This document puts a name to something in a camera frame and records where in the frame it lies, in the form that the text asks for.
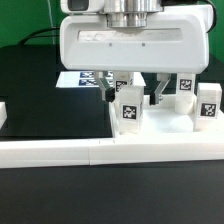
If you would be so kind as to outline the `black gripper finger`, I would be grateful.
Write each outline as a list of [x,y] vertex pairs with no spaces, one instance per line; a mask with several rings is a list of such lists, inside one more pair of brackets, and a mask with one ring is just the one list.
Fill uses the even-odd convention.
[[157,105],[162,100],[162,93],[166,86],[168,85],[171,79],[170,73],[158,73],[157,74],[157,81],[159,82],[157,88],[150,93],[149,97],[149,104],[150,105]]
[[113,102],[115,99],[115,89],[109,85],[104,73],[102,71],[95,71],[94,79],[101,90],[102,100],[105,102]]

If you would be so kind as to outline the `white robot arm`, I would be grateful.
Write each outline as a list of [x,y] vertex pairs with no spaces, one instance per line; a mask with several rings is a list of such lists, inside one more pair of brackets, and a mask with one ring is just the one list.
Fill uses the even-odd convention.
[[69,70],[91,70],[112,102],[106,71],[199,74],[209,63],[210,0],[60,0],[60,56]]

